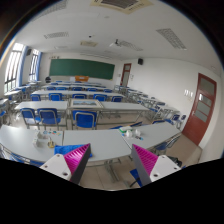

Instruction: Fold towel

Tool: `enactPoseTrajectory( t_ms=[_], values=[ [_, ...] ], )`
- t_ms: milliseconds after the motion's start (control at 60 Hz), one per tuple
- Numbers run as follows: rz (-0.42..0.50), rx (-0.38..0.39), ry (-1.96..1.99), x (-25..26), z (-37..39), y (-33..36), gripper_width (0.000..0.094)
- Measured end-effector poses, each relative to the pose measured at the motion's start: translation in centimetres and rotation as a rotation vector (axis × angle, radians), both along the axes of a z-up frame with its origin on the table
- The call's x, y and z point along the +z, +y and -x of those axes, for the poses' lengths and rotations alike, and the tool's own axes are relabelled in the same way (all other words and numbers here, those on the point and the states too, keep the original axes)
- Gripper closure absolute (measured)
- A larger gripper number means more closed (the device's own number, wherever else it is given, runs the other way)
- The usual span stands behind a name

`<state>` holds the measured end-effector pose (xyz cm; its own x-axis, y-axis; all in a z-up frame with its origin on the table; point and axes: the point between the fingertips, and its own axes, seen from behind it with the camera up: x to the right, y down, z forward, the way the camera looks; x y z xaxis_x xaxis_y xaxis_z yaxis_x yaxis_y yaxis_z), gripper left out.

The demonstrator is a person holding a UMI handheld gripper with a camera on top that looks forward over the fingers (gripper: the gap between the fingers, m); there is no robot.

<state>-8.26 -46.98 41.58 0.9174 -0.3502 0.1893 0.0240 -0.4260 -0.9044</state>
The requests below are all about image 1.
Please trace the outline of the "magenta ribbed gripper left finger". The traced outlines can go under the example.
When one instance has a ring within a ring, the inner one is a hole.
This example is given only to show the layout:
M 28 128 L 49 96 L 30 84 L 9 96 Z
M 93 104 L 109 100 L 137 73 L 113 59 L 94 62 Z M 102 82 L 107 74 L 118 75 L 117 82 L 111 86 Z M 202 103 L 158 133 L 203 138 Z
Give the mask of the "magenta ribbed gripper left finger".
M 69 150 L 59 150 L 41 166 L 41 169 L 78 184 L 90 157 L 89 144 L 73 145 Z

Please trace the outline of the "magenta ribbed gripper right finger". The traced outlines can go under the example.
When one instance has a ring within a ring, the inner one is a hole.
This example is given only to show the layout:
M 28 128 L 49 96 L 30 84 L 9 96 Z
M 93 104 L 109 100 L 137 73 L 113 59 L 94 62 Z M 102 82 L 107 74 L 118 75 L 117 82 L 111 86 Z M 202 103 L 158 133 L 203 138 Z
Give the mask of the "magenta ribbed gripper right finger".
M 131 155 L 143 186 L 180 170 L 166 155 L 157 156 L 135 144 L 132 145 Z

